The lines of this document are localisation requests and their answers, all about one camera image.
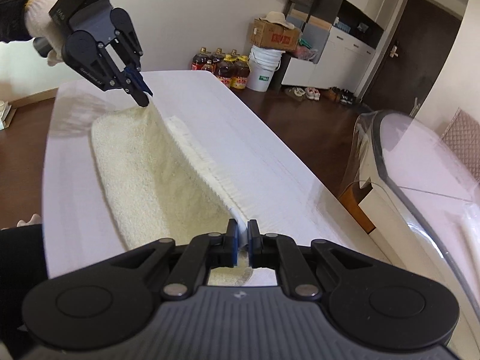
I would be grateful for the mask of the black sleeved left forearm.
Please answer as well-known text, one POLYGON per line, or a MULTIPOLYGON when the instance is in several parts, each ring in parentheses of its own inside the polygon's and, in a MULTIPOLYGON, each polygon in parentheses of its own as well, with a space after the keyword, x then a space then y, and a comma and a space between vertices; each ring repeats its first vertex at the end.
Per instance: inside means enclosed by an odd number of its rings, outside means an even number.
POLYGON ((1 42, 29 41, 25 24, 25 10, 29 0, 1 0, 0 7, 0 38, 1 42))

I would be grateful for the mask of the white gloved left hand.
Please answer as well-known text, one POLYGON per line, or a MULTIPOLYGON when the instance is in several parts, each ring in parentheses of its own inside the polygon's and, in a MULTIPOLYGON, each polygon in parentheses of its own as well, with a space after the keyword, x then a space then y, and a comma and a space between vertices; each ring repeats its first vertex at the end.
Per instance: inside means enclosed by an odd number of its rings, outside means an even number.
POLYGON ((47 55, 50 67, 63 62, 62 48, 66 37, 50 17, 50 9, 58 0, 28 0, 24 10, 24 22, 33 38, 46 38, 52 47, 47 55))

